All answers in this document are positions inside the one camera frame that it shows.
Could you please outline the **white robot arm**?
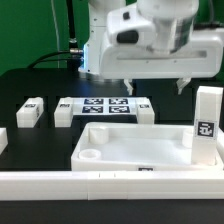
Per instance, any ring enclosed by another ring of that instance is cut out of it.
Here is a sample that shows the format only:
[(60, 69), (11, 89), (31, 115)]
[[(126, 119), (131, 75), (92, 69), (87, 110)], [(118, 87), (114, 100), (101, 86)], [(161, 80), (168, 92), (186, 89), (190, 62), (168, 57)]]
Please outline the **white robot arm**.
[(220, 71), (224, 28), (196, 29), (199, 0), (88, 0), (90, 37), (81, 73), (101, 80), (193, 78)]

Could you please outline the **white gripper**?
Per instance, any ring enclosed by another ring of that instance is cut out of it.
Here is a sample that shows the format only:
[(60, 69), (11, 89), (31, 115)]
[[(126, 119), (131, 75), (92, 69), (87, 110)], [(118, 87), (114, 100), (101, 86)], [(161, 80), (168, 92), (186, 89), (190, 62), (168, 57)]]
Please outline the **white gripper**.
[(215, 76), (224, 55), (224, 29), (196, 30), (190, 41), (175, 53), (153, 52), (137, 44), (112, 45), (104, 40), (99, 59), (99, 74), (104, 79), (124, 79), (126, 90), (133, 94), (132, 79), (177, 80), (177, 93), (190, 78)]

